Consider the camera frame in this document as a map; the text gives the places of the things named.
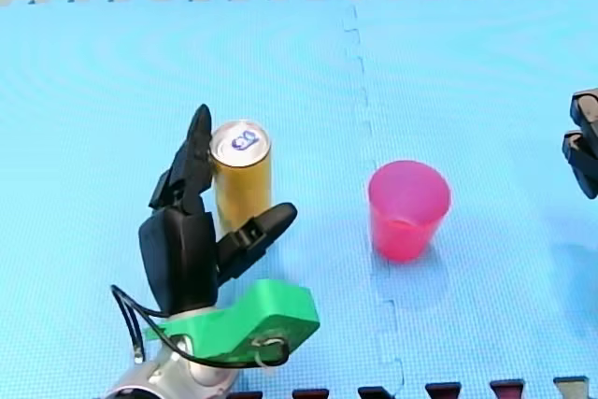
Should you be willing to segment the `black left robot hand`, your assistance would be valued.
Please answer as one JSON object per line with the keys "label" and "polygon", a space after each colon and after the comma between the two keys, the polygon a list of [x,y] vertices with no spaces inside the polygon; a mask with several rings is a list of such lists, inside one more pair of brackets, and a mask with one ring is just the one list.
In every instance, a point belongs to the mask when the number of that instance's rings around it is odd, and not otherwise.
{"label": "black left robot hand", "polygon": [[207,105],[196,109],[185,139],[149,200],[151,215],[138,230],[139,246],[157,316],[214,306],[219,287],[239,278],[291,226],[295,205],[252,212],[222,238],[202,199],[214,177]]}

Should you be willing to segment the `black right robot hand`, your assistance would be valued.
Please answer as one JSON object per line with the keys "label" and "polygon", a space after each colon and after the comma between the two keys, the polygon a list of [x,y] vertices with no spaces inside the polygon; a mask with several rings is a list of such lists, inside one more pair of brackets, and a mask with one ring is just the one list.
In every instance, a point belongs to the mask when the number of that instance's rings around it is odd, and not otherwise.
{"label": "black right robot hand", "polygon": [[577,130],[564,134],[562,154],[577,185],[589,198],[597,198],[597,89],[572,95],[569,113]]}

